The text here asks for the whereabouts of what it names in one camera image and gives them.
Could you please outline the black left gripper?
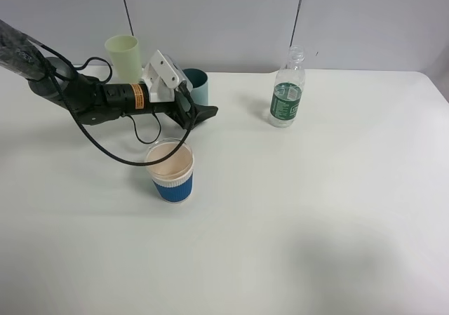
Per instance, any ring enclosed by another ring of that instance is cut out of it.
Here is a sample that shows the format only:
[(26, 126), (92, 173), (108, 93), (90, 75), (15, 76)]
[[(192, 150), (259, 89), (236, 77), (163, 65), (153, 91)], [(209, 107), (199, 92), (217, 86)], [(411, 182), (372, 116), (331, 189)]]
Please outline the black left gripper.
[(76, 78), (75, 94), (86, 106), (75, 106), (81, 124), (94, 126), (122, 116), (163, 113), (181, 128), (192, 130), (200, 123), (217, 115), (216, 106), (189, 103), (182, 106), (182, 96), (158, 78), (148, 86), (140, 83), (103, 84), (93, 76), (80, 74)]

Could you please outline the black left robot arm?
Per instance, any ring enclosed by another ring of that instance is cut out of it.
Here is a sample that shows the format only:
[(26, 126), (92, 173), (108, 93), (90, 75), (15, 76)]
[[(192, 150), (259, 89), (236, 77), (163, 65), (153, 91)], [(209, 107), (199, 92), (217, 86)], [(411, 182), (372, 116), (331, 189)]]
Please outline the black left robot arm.
[(24, 77), (36, 95), (73, 109), (83, 125), (163, 113), (187, 129), (217, 114), (217, 107), (195, 103), (190, 80), (160, 51), (153, 54), (139, 83), (110, 83), (81, 74), (57, 52), (44, 57), (43, 47), (36, 39), (1, 23), (1, 66)]

